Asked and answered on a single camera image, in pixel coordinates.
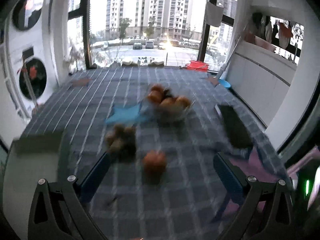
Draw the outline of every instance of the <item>table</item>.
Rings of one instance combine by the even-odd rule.
[[[230,153],[233,149],[214,111],[217,103],[233,106],[259,149],[266,172],[288,181],[283,164],[248,110],[223,86],[214,88],[207,73],[133,67],[91,70],[72,79],[85,76],[92,79],[88,87],[64,85],[23,133],[67,130],[73,151],[69,166],[80,180],[106,151],[103,137],[112,126],[104,120],[113,105],[137,104],[152,83],[195,100],[184,122],[138,124],[135,162],[114,163],[109,169],[89,210],[108,239],[215,239],[222,232],[232,217],[210,223],[227,193],[212,158],[217,143]],[[141,160],[151,149],[161,149],[168,159],[158,186],[149,185],[142,172]]]

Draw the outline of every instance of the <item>red bucket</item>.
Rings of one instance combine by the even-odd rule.
[[[209,64],[207,64],[207,63],[204,63],[201,61],[196,61],[196,60],[191,60],[190,63],[187,64],[187,69],[207,72],[208,66],[209,66]]]

